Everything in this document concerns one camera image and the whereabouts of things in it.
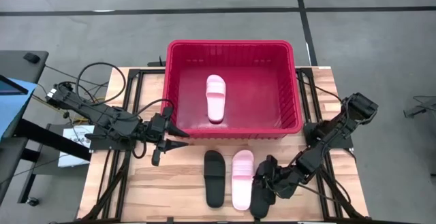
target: wooden table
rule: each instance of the wooden table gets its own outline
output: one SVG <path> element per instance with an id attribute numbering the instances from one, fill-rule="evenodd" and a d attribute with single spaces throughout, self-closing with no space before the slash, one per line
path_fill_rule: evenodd
<path id="1" fill-rule="evenodd" d="M 126 77 L 130 68 L 144 69 L 144 67 L 121 68 Z M 337 93 L 331 68 L 313 67 L 313 74 L 315 85 Z M 118 93 L 122 84 L 120 74 L 112 70 L 106 97 L 112 97 Z M 145 75 L 139 107 L 159 99 L 162 96 L 163 86 L 164 75 Z M 312 118 L 315 118 L 313 104 L 310 102 L 310 89 L 306 90 Z M 134 93 L 134 91 L 131 92 L 129 111 L 133 106 Z M 330 119 L 339 113 L 341 106 L 336 98 L 319 90 L 317 90 L 317 95 L 324 119 Z M 123 95 L 108 105 L 121 107 Z M 141 117 L 150 119 L 159 110 L 160 103 L 151 106 L 141 114 Z M 175 221 L 252 221 L 253 217 L 249 210 L 238 211 L 232 206 L 230 170 L 233 155 L 242 149 L 249 149 L 255 156 L 255 165 L 265 160 L 268 154 L 274 155 L 281 165 L 287 165 L 299 151 L 305 148 L 305 138 L 302 132 L 286 136 L 282 140 L 186 141 L 190 143 L 189 146 L 171 150 L 162 155 L 159 167 L 151 165 L 151 154 L 154 149 L 152 144 L 148 144 L 144 158 L 131 158 L 122 221 L 166 221 L 167 217 L 174 217 Z M 226 162 L 225 200 L 223 207 L 218 209 L 207 206 L 204 188 L 204 153 L 211 149 L 219 151 Z M 138 153 L 142 151 L 141 143 L 138 143 L 136 151 Z M 78 217 L 83 217 L 90 211 L 97 200 L 106 153 L 107 151 L 99 151 L 92 156 Z M 356 210 L 363 215 L 368 215 L 354 159 L 344 150 L 334 149 L 330 151 L 330 154 L 336 179 L 347 189 Z M 106 170 L 106 180 L 108 175 L 109 170 Z M 307 186 L 317 190 L 315 178 Z M 116 189 L 112 196 L 109 217 L 114 216 L 117 195 Z M 333 204 L 329 202 L 328 205 L 330 215 L 334 216 Z M 322 219 L 319 197 L 298 187 L 291 199 L 277 198 L 277 203 L 270 207 L 268 216 L 263 220 L 321 221 Z"/>

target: wire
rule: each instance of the wire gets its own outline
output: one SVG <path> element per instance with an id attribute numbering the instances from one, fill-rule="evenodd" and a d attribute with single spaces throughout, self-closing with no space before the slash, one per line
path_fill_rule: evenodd
<path id="1" fill-rule="evenodd" d="M 139 114 L 141 114 L 141 112 L 143 112 L 143 111 L 145 111 L 146 109 L 150 108 L 153 104 L 158 103 L 158 102 L 161 102 L 161 101 L 167 101 L 167 102 L 169 102 L 169 103 L 171 104 L 171 106 L 174 108 L 174 103 L 172 103 L 171 100 L 166 99 L 166 98 L 161 98 L 161 99 L 157 99 L 157 100 L 154 100 L 154 101 L 148 103 L 145 107 L 141 108 L 137 113 L 132 114 L 131 116 L 128 116 L 128 117 L 126 117 L 126 118 L 119 118 L 119 119 L 120 119 L 120 120 L 129 120 L 129 119 L 132 119 L 132 118 L 136 118 L 136 117 L 139 116 Z"/>
<path id="2" fill-rule="evenodd" d="M 344 148 L 343 150 L 345 150 L 345 152 L 347 152 L 351 157 L 353 157 L 354 162 L 357 163 L 357 158 L 356 158 L 356 156 L 354 155 L 354 153 L 353 153 L 349 148 Z"/>
<path id="3" fill-rule="evenodd" d="M 103 86 L 99 86 L 96 90 L 95 90 L 95 92 L 94 92 L 94 97 L 97 95 L 97 93 L 98 93 L 98 91 L 102 88 Z"/>
<path id="4" fill-rule="evenodd" d="M 57 72 L 59 72 L 60 74 L 66 75 L 66 76 L 68 76 L 68 77 L 70 77 L 70 78 L 75 78 L 75 79 L 77 79 L 77 77 L 75 77 L 75 76 L 73 76 L 73 75 L 71 75 L 71 74 L 67 74 L 67 73 L 65 73 L 65 72 L 63 72 L 63 71 L 60 71 L 60 70 L 58 70 L 58 69 L 56 69 L 56 68 L 54 68 L 54 67 L 51 67 L 51 66 L 49 66 L 49 65 L 46 65 L 46 67 L 49 68 L 49 69 L 51 69 L 51 70 L 53 70 L 53 71 L 57 71 Z M 88 80 L 82 80 L 82 81 L 83 81 L 83 82 L 87 82 L 88 84 L 94 84 L 94 85 L 97 85 L 97 86 L 100 85 L 100 84 L 96 84 L 96 83 L 91 82 L 91 81 L 88 81 Z"/>
<path id="5" fill-rule="evenodd" d="M 306 190 L 308 190 L 308 191 L 311 191 L 311 192 L 314 193 L 314 194 L 318 194 L 319 196 L 324 197 L 324 198 L 327 199 L 327 200 L 330 200 L 330 201 L 332 201 L 332 202 L 336 202 L 336 203 L 339 203 L 339 204 L 340 204 L 340 201 L 335 200 L 335 199 L 332 199 L 331 197 L 327 197 L 327 196 L 325 196 L 324 194 L 321 194 L 321 193 L 319 193 L 319 192 L 313 190 L 312 188 L 310 188 L 310 187 L 306 187 L 306 186 L 304 186 L 304 185 L 302 185 L 302 184 L 292 184 L 292 183 L 290 183 L 289 186 L 283 188 L 282 190 L 276 191 L 276 190 L 274 190 L 274 189 L 269 185 L 268 180 L 265 180 L 265 183 L 266 183 L 266 188 L 270 189 L 270 191 L 272 191 L 275 195 L 277 195 L 277 196 L 280 197 L 280 198 L 282 198 L 282 197 L 280 196 L 280 192 L 281 192 L 281 191 L 284 191 L 284 190 L 290 188 L 290 187 L 291 187 L 290 185 L 294 185 L 294 186 L 302 187 L 303 189 L 306 189 Z"/>
<path id="6" fill-rule="evenodd" d="M 108 154 L 106 154 L 106 159 L 104 160 L 102 180 L 100 181 L 100 187 L 98 188 L 98 194 L 97 194 L 97 203 L 98 200 L 100 199 L 100 193 L 102 192 L 103 180 L 104 180 L 104 175 L 106 174 L 106 168 L 108 166 L 109 155 L 110 155 L 110 150 L 108 150 Z"/>
<path id="7" fill-rule="evenodd" d="M 77 137 L 77 142 L 82 144 L 82 146 L 84 146 L 84 144 L 80 140 L 79 136 L 77 135 L 76 129 L 74 129 L 73 120 L 69 116 L 68 116 L 68 119 L 69 119 L 69 123 L 70 123 L 71 127 L 73 128 L 74 135 L 76 135 L 76 137 Z"/>
<path id="8" fill-rule="evenodd" d="M 146 144 L 145 143 L 142 143 L 143 145 L 144 145 L 144 148 L 142 149 L 142 153 L 141 153 L 141 155 L 136 155 L 136 153 L 135 153 L 135 148 L 131 151 L 131 153 L 134 155 L 134 157 L 135 158 L 137 158 L 137 159 L 141 159 L 141 158 L 143 158 L 144 156 L 145 156 L 145 153 L 147 152 L 147 146 L 146 146 Z"/>
<path id="9" fill-rule="evenodd" d="M 306 189 L 306 190 L 308 190 L 308 191 L 311 191 L 312 193 L 317 194 L 317 195 L 319 195 L 319 196 L 321 196 L 321 197 L 323 197 L 323 198 L 325 198 L 325 199 L 327 199 L 327 200 L 330 200 L 330 201 L 332 201 L 332 202 L 336 202 L 336 203 L 339 203 L 339 204 L 341 203 L 341 202 L 338 201 L 338 200 L 332 199 L 331 197 L 327 197 L 327 196 L 325 196 L 324 194 L 318 193 L 316 190 L 313 190 L 313 189 L 310 188 L 310 187 L 306 187 L 306 186 L 304 186 L 304 185 L 302 185 L 302 184 L 298 184 L 298 186 L 301 187 L 301 188 L 303 188 L 303 189 Z"/>
<path id="10" fill-rule="evenodd" d="M 96 86 L 90 88 L 88 91 L 95 90 L 96 88 L 101 87 L 101 86 L 103 86 L 103 87 L 107 87 L 107 86 L 104 86 L 105 84 L 109 84 L 109 81 L 104 82 L 103 84 L 98 84 L 98 85 L 96 85 Z"/>
<path id="11" fill-rule="evenodd" d="M 82 69 L 82 71 L 80 71 L 80 73 L 79 73 L 79 75 L 77 76 L 77 80 L 76 80 L 76 95 L 77 95 L 77 98 L 79 98 L 79 100 L 82 102 L 82 103 L 84 103 L 83 101 L 82 101 L 82 99 L 80 98 L 80 96 L 79 96 L 79 82 L 80 82 L 80 78 L 82 77 L 82 75 L 83 75 L 83 73 L 88 69 L 88 68 L 90 68 L 90 67 L 92 67 L 92 66 L 95 66 L 95 65 L 107 65 L 107 66 L 110 66 L 110 67 L 113 67 L 113 68 L 115 68 L 120 74 L 121 74 L 121 77 L 123 78 L 123 88 L 120 90 L 120 92 L 118 92 L 118 94 L 116 94 L 114 97 L 112 97 L 112 98 L 109 98 L 109 99 L 107 99 L 107 100 L 105 100 L 105 101 L 100 101 L 100 102 L 96 102 L 96 103 L 94 103 L 92 106 L 97 106 L 97 105 L 100 105 L 100 104 L 103 104 L 103 103 L 106 103 L 106 102 L 109 102 L 109 101 L 112 101 L 113 99 L 116 99 L 118 96 L 120 96 L 123 92 L 124 92 L 124 90 L 125 90 L 125 86 L 126 86 L 126 81 L 125 81 L 125 76 L 124 76 L 124 74 L 123 74 L 123 72 L 116 66 L 116 65 L 113 65 L 113 64 L 110 64 L 110 63 L 105 63 L 105 62 L 96 62 L 96 63 L 91 63 L 91 64 L 89 64 L 89 65 L 87 65 L 87 66 L 85 66 L 85 67 L 83 67 L 83 69 Z"/>
<path id="12" fill-rule="evenodd" d="M 48 93 L 47 93 L 47 91 L 46 91 L 46 89 L 41 85 L 41 84 L 36 84 L 36 85 L 38 85 L 39 87 L 41 87 L 41 89 L 44 91 L 44 93 L 47 95 Z"/>
<path id="13" fill-rule="evenodd" d="M 434 112 L 436 112 L 436 109 L 434 109 L 434 108 L 430 108 L 430 107 L 427 107 L 427 106 L 423 106 L 423 105 L 424 105 L 424 102 L 423 102 L 423 101 L 420 101 L 420 100 L 418 99 L 418 97 L 422 97 L 422 98 L 435 98 L 436 96 L 432 96 L 432 95 L 415 95 L 415 96 L 413 96 L 413 99 L 414 99 L 415 101 L 421 103 L 421 106 L 418 106 L 418 107 L 420 107 L 420 108 L 425 108 L 425 109 L 427 109 L 427 110 L 430 110 L 430 111 L 434 111 Z"/>
<path id="14" fill-rule="evenodd" d="M 30 168 L 30 169 L 28 169 L 28 170 L 25 170 L 25 171 L 22 171 L 22 172 L 20 172 L 20 173 L 17 173 L 17 174 L 15 174 L 15 175 L 13 175 L 13 176 L 10 176 L 10 177 L 6 178 L 5 180 L 3 180 L 2 182 L 0 182 L 0 185 L 2 185 L 2 184 L 3 184 L 4 182 L 6 182 L 7 180 L 12 179 L 12 178 L 15 177 L 15 176 L 19 176 L 19 175 L 21 175 L 21 174 L 24 174 L 24 173 L 26 173 L 26 172 L 29 172 L 29 171 L 31 171 L 31 170 L 34 170 L 34 169 L 37 168 L 37 167 L 41 167 L 41 166 L 43 166 L 43 165 L 47 165 L 47 164 L 49 164 L 49 163 L 55 162 L 55 161 L 59 160 L 61 157 L 65 157 L 65 156 L 68 156 L 68 155 L 62 155 L 62 156 L 60 156 L 60 157 L 57 157 L 56 159 L 53 159 L 52 161 L 49 161 L 49 162 L 46 162 L 46 163 L 42 163 L 42 164 L 37 165 L 37 166 L 35 166 L 35 167 L 32 167 L 32 168 Z"/>
<path id="15" fill-rule="evenodd" d="M 303 84 L 311 85 L 311 84 L 309 84 L 308 82 L 305 82 L 305 81 L 301 80 L 300 78 L 297 78 L 297 80 L 300 81 L 300 82 L 302 82 Z M 319 89 L 320 91 L 323 91 L 323 92 L 325 92 L 325 93 L 328 93 L 329 95 L 332 95 L 332 96 L 336 97 L 336 99 L 338 99 L 339 101 L 342 101 L 342 99 L 341 99 L 338 95 L 336 95 L 336 94 L 334 94 L 334 93 L 331 93 L 330 91 L 326 91 L 325 89 L 320 88 L 320 87 L 318 87 L 318 86 L 316 86 L 316 85 L 314 85 L 314 87 L 317 88 L 317 89 Z"/>
<path id="16" fill-rule="evenodd" d="M 70 82 L 70 81 L 63 81 L 63 82 L 60 82 L 58 85 L 62 85 L 62 84 L 75 84 L 76 85 L 76 92 L 77 92 L 77 94 L 78 94 L 78 87 L 80 87 L 80 88 L 82 88 L 82 90 L 84 90 L 84 92 L 87 94 L 87 95 L 89 95 L 89 97 L 91 98 L 91 100 L 93 101 L 93 103 L 95 103 L 95 98 L 90 94 L 90 92 L 87 90 L 87 89 L 85 89 L 82 85 L 80 85 L 80 84 L 78 84 L 78 83 L 75 83 L 75 82 Z"/>
<path id="17" fill-rule="evenodd" d="M 349 194 L 348 194 L 347 190 L 345 190 L 345 187 L 343 187 L 343 185 L 336 178 L 334 179 L 334 181 L 336 182 L 336 184 L 338 184 L 338 186 L 342 189 L 342 191 L 347 196 L 348 204 L 352 204 L 352 199 L 349 197 Z"/>

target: concrete floor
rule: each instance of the concrete floor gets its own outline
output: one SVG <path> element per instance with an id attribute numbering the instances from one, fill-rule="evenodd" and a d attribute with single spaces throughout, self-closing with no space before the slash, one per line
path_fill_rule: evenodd
<path id="1" fill-rule="evenodd" d="M 306 7 L 428 6 L 436 0 L 305 0 Z M 189 7 L 297 7 L 297 0 L 0 0 L 0 11 L 140 10 Z M 361 92 L 379 113 L 353 134 L 365 199 L 374 219 L 434 223 L 436 133 L 432 114 L 403 117 L 413 95 L 436 95 L 436 12 L 308 13 L 319 65 L 333 68 L 340 96 Z M 174 39 L 285 39 L 297 65 L 309 65 L 299 13 L 131 16 L 0 16 L 0 49 L 47 50 L 47 64 L 77 75 L 88 63 L 145 66 L 166 55 Z M 109 69 L 84 75 L 108 80 Z M 44 87 L 67 80 L 46 69 Z M 43 95 L 39 89 L 36 95 Z M 32 101 L 25 118 L 65 123 Z M 21 162 L 17 172 L 28 169 Z M 25 174 L 15 177 L 0 208 L 0 223 L 70 221 L 80 202 L 83 173 L 38 176 L 38 207 L 17 204 Z"/>

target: red basket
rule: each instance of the red basket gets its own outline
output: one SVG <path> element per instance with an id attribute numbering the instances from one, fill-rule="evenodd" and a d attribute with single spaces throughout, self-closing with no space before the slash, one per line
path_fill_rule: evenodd
<path id="1" fill-rule="evenodd" d="M 226 83 L 219 124 L 207 116 L 211 74 Z M 163 98 L 174 103 L 172 122 L 191 138 L 277 139 L 302 127 L 294 55 L 285 41 L 173 41 Z"/>

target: slide sandal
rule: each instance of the slide sandal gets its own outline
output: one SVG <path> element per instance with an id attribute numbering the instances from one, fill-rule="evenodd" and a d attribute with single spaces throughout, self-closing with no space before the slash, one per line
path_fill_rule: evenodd
<path id="1" fill-rule="evenodd" d="M 224 117 L 225 82 L 218 75 L 210 75 L 206 81 L 207 116 L 213 123 L 219 123 Z"/>
<path id="2" fill-rule="evenodd" d="M 204 184 L 206 185 L 206 203 L 211 208 L 224 204 L 225 161 L 223 155 L 214 150 L 204 154 Z"/>
<path id="3" fill-rule="evenodd" d="M 232 203 L 237 210 L 248 210 L 254 175 L 254 156 L 249 150 L 235 154 L 232 162 Z"/>

